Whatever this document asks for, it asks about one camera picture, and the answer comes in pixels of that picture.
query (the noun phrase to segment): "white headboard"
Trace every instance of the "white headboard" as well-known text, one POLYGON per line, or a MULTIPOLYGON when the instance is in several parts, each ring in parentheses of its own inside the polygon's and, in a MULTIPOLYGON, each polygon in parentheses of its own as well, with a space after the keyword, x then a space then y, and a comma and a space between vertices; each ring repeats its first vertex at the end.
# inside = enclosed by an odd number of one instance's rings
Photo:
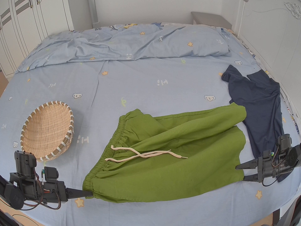
POLYGON ((301 0, 239 0, 234 32, 280 83, 300 127, 301 0))

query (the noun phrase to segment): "drawstring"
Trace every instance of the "drawstring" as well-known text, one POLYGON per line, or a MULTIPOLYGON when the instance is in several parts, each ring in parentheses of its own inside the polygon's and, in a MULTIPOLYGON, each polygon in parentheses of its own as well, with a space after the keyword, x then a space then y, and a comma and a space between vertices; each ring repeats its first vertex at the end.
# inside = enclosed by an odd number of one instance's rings
POLYGON ((169 153, 170 155, 172 155, 174 157, 177 157, 177 158, 188 158, 188 157, 184 157, 184 156, 180 156, 178 154, 175 154, 175 153, 171 152, 171 150, 168 150, 168 151, 152 151, 152 152, 141 154, 138 151, 136 151, 135 149, 130 148, 130 147, 114 147, 113 145, 111 145, 111 149, 113 149, 113 150, 130 150, 130 151, 136 153, 137 155, 131 156, 129 158, 125 158, 125 159, 122 159, 122 160, 116 160, 114 158, 106 158, 105 159, 106 161, 123 162, 123 161, 131 160, 131 159, 136 158, 136 157, 149 158, 149 157, 153 157, 153 156, 159 156, 159 155, 164 154, 164 153, 169 153))

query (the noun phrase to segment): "gray stripe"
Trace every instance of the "gray stripe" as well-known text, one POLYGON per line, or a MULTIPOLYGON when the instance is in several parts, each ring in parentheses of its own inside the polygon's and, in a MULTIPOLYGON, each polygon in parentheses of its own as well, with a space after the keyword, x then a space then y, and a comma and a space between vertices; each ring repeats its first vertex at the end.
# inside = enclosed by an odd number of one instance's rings
POLYGON ((4 18, 6 14, 10 12, 10 9, 8 8, 4 13, 2 13, 1 18, 4 18))
POLYGON ((28 7, 29 7, 29 3, 23 5, 21 8, 19 8, 19 9, 16 11, 17 15, 18 15, 20 12, 24 11, 25 9, 27 9, 28 7))
POLYGON ((22 2, 24 2, 25 0, 18 0, 17 2, 15 2, 15 7, 18 6, 19 4, 21 4, 22 2))
POLYGON ((7 17, 7 19, 5 19, 4 21, 2 21, 2 26, 4 26, 10 20, 11 20, 11 16, 9 15, 9 17, 7 17))

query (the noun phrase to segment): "green pants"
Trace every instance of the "green pants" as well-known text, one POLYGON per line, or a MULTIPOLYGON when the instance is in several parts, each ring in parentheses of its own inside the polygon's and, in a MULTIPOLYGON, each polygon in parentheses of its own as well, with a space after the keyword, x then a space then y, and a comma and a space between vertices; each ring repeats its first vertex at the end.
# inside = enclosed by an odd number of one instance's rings
POLYGON ((206 111, 152 117, 136 109, 119 118, 117 130, 100 160, 83 182, 83 190, 109 202, 154 202, 200 195, 243 179, 239 153, 246 139, 235 126, 246 118, 232 103, 206 111), (187 158, 162 154, 126 159, 154 150, 171 150, 187 158))

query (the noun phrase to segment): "gray nightstand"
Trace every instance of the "gray nightstand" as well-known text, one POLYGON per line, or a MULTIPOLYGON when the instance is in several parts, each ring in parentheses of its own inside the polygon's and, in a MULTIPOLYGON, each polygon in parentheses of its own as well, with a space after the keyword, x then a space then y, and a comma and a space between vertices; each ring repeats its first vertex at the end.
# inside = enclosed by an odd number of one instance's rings
POLYGON ((225 20, 221 15, 216 15, 211 13, 199 13, 199 12, 191 12, 191 14, 193 20, 197 24, 205 24, 209 26, 223 27, 227 29, 232 28, 232 24, 230 24, 227 20, 225 20))

